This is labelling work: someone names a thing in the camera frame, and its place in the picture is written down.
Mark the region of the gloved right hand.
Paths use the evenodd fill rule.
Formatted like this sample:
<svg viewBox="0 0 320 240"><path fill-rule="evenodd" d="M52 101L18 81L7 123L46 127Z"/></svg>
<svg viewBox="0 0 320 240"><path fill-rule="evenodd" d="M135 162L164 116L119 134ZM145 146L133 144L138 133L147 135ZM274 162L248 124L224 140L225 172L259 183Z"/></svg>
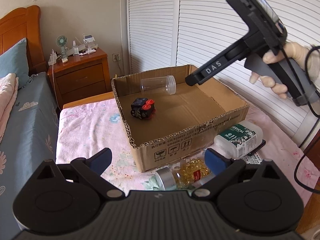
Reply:
<svg viewBox="0 0 320 240"><path fill-rule="evenodd" d="M278 55L271 50L262 57L251 55L245 68L252 71L250 83L260 80L280 98L291 96L298 106L319 100L319 46L289 42Z"/></svg>

